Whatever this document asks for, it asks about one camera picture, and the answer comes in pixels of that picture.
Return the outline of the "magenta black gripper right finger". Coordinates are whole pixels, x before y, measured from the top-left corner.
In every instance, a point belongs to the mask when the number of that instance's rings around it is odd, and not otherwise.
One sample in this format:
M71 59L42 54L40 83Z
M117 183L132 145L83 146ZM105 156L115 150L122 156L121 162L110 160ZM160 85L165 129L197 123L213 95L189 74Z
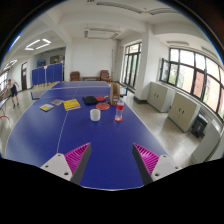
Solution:
M144 185L181 170L181 167L170 156L166 154L157 155L136 143L133 144L132 153Z

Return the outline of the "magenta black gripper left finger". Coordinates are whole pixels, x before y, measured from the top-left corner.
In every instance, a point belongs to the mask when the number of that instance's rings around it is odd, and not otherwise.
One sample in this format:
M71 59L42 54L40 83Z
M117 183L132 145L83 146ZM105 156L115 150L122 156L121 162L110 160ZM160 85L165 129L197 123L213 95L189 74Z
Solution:
M41 169L79 185L91 152L91 144L86 143L66 154L55 154Z

